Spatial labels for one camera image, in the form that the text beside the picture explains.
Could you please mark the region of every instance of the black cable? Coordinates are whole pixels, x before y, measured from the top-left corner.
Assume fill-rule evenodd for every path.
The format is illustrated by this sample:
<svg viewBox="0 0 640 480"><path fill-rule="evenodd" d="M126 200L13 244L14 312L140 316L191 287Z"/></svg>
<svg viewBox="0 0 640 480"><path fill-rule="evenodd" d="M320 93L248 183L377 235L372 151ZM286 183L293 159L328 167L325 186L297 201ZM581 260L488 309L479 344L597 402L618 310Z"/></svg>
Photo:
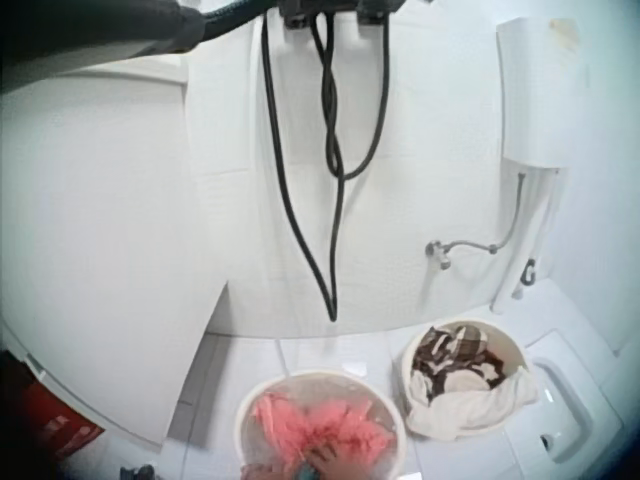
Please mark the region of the black cable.
<svg viewBox="0 0 640 480"><path fill-rule="evenodd" d="M331 65L333 63L334 53L334 14L325 14L327 19L327 46L322 46L320 37L318 35L317 25L315 18L312 19L312 32L314 41L316 42L316 48L320 60L323 64L322 72L322 110L327 125L327 136L325 141L325 153L327 157L327 166L333 176L338 179L338 191L336 195L336 207L333 216L333 227L331 229L331 245L329 249L329 271L331 278L331 292L327 288L327 285L322 277L318 264L316 263L309 247L304 239L298 221L296 220L293 206L291 204L291 197L289 196L289 188L287 186L287 178L284 171L284 157L282 153L282 143L280 140L280 127L278 125L278 112L275 100L275 93L273 88L273 75L271 72L271 59L269 56L269 29L267 15L264 15L264 22L262 24L262 66L264 69L265 90L267 94L267 106L269 110L269 121L271 124L271 137L273 141L273 151L276 159L276 171L278 175L278 185L280 187L280 194L282 196L282 203L284 205L285 213L293 234L302 250L302 253L311 268L313 276L316 279L316 283L320 288L320 293L325 303L325 307L329 314L329 319L335 322L338 318L338 288L336 282L336 249L338 244L338 233L340 230L340 219L342 217L342 207L344 204L344 187L346 180L355 178L362 173L371 162L373 155L376 151L378 143L380 142L380 135L382 133L382 126L384 123L384 117L386 113L387 100L389 97L389 18L384 18L384 34L383 34L383 50L384 50L384 72L383 72L383 86L382 96L380 99L380 110L378 113L378 121L374 132L373 140L369 151L363 162L350 174L345 175L344 164L342 161L342 155L338 146L338 139L335 134L336 121L338 116L338 96L335 86L335 80L331 73Z"/></svg>
<svg viewBox="0 0 640 480"><path fill-rule="evenodd" d="M236 0L229 5L207 12L204 14L205 26L202 41L212 40L229 33L275 6L276 0Z"/></svg>
<svg viewBox="0 0 640 480"><path fill-rule="evenodd" d="M333 15L326 16L327 19L327 43L330 40L330 37L333 36ZM316 17L311 18L311 34L313 36L313 42L316 46L316 50L318 52L318 57L320 58L320 62L325 66L325 51L322 46L322 40L320 40L320 33L318 32L318 24L316 21ZM376 127L373 133L373 138L371 140L371 145L369 146L369 150L365 155L364 159L358 165L358 167L347 174L345 174L345 180L352 180L365 171L371 160L373 159L373 155L376 153L376 149L378 148L378 144L380 143L380 137L382 135L382 128L384 126L384 119L387 113L387 103L389 100L389 81L390 81L390 68L389 68L389 16L385 15L383 19L383 37L382 37L382 56L383 56L383 67L382 67L382 94L380 96L380 107L378 108L378 120L376 121ZM325 73L328 72L329 77L325 79ZM323 81L322 81L322 113L324 114L325 123L327 124L327 137L332 137L331 140L327 138L325 142L325 154L327 157L327 166L329 167L329 171L334 177L337 177L337 170L334 164L334 159L337 160L340 158L342 160L342 152L340 151L340 145L338 143L338 138L336 137L335 126L333 128L329 127L328 116L329 112L336 108L338 104L338 93L336 89L336 83L333 78L333 74L331 73L331 68L323 68Z"/></svg>
<svg viewBox="0 0 640 480"><path fill-rule="evenodd" d="M324 283L320 269L307 246L307 242L304 240L298 221L293 213L293 206L291 205L291 198L289 197L289 189L287 187L287 177L284 172L284 157L282 155L282 143L280 142L280 127L278 125L278 112L276 107L275 93L273 89L273 76L271 74L271 59L269 58L269 27L267 23L267 15L264 15L264 23L262 24L262 68L264 70L264 83L267 93L267 105L269 107L269 122L271 123L271 139L273 141L273 153L276 157L276 171L278 174L278 185L280 186L280 194L282 196L282 203L284 204L284 211L291 225L291 230L296 237L298 245L307 260L313 276L316 278L322 298L324 299L327 312L329 313L329 319L332 322L336 321L337 312L333 307L333 292L331 296L327 290L327 285Z"/></svg>

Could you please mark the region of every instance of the pink cloth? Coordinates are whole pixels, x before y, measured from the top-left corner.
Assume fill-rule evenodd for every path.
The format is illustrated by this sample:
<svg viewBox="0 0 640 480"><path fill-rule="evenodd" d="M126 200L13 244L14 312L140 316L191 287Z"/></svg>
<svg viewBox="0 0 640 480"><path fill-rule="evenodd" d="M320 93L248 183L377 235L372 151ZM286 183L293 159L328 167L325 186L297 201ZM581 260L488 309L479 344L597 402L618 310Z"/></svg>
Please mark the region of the pink cloth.
<svg viewBox="0 0 640 480"><path fill-rule="evenodd" d="M345 401L334 400L305 414L286 396L267 393L256 402L253 415L287 466L300 460L307 448L331 443L348 458L370 467L394 438L367 420L370 408L370 401L352 408Z"/></svg>

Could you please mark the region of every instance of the wet cloth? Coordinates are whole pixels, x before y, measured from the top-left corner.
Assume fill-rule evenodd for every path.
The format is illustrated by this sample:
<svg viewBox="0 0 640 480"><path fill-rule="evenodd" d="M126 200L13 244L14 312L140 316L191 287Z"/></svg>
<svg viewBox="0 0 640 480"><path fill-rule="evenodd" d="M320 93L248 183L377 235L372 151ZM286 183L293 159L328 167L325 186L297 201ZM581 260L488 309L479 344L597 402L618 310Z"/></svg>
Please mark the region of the wet cloth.
<svg viewBox="0 0 640 480"><path fill-rule="evenodd" d="M427 399L427 378L418 370L411 374L407 427L442 441L499 424L538 398L535 379L522 367L492 390L448 392L433 401Z"/></svg>
<svg viewBox="0 0 640 480"><path fill-rule="evenodd" d="M453 333L431 328L416 349L413 370L424 376L428 401L445 393L447 385L456 384L447 381L454 372L473 372L486 382L489 389L497 387L505 379L503 362L487 350L486 333L472 325L458 327ZM483 384L477 385L478 389L485 389Z"/></svg>
<svg viewBox="0 0 640 480"><path fill-rule="evenodd" d="M395 438L381 425L368 420L371 402L352 407L342 400L303 411L282 394L267 393L254 407L269 444L286 468L302 460L302 452L330 443L350 460L371 467Z"/></svg>

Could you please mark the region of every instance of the human hand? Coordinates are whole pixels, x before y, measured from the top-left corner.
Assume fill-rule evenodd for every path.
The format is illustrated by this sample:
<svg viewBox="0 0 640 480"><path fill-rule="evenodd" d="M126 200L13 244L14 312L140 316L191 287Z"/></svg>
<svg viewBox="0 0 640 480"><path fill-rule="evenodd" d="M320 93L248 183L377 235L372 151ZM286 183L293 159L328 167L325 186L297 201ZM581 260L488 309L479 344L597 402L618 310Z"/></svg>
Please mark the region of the human hand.
<svg viewBox="0 0 640 480"><path fill-rule="evenodd" d="M345 458L331 445L316 447L304 458L322 475L323 480L367 480L367 472L357 463Z"/></svg>
<svg viewBox="0 0 640 480"><path fill-rule="evenodd" d="M285 473L282 470L274 469L268 465L260 465L254 463L242 467L241 480L292 480L291 473Z"/></svg>

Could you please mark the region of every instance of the black power cord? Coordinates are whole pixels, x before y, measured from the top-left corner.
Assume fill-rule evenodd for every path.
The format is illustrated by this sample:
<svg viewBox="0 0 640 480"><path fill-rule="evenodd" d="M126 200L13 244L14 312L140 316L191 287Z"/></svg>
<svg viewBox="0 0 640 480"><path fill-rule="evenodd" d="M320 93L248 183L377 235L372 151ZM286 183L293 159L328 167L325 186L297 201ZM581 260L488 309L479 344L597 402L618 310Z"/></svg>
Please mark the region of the black power cord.
<svg viewBox="0 0 640 480"><path fill-rule="evenodd" d="M334 14L326 13L327 20L327 46L322 45L320 35L318 33L318 27L316 18L311 19L311 31L314 38L314 43L318 51L318 56L323 65L322 72L322 111L327 125L327 135L325 141L325 154L327 160L327 166L331 174L338 179L338 191L336 195L336 207L333 216L333 228L331 230L331 245L329 249L329 272L331 277L331 292L327 288L327 284L322 277L322 273L318 268L311 250L304 239L298 221L296 220L293 206L291 204L291 197L289 196L289 188L287 186L287 177L284 171L284 157L282 153L282 143L280 140L280 127L278 125L278 112L275 100L275 93L273 88L273 75L271 72L271 59L269 55L269 28L267 15L264 15L264 22L262 24L262 66L264 69L265 90L267 94L267 106L269 110L269 121L271 124L271 137L273 141L273 152L276 159L276 171L278 175L278 185L280 187L280 194L282 196L282 203L284 205L285 213L291 230L302 250L302 253L313 272L313 276L316 279L322 298L329 314L329 319L335 322L338 318L338 289L336 283L336 248L338 243L338 232L340 229L340 219L342 217L342 207L344 204L344 186L347 180L351 180L360 175L369 165L375 151L380 143L380 135L382 134L382 126L384 124L384 117L387 109L387 100L389 98L389 17L385 15L384 33L383 33L383 82L382 82L382 95L380 99L380 110L378 112L378 121L376 129L373 135L373 140L369 151L365 156L362 163L353 171L348 174L344 173L344 163L342 160L342 154L338 145L338 139L336 137L336 120L338 117L338 95L335 85L335 80L331 72L331 65L333 63L334 52Z"/></svg>

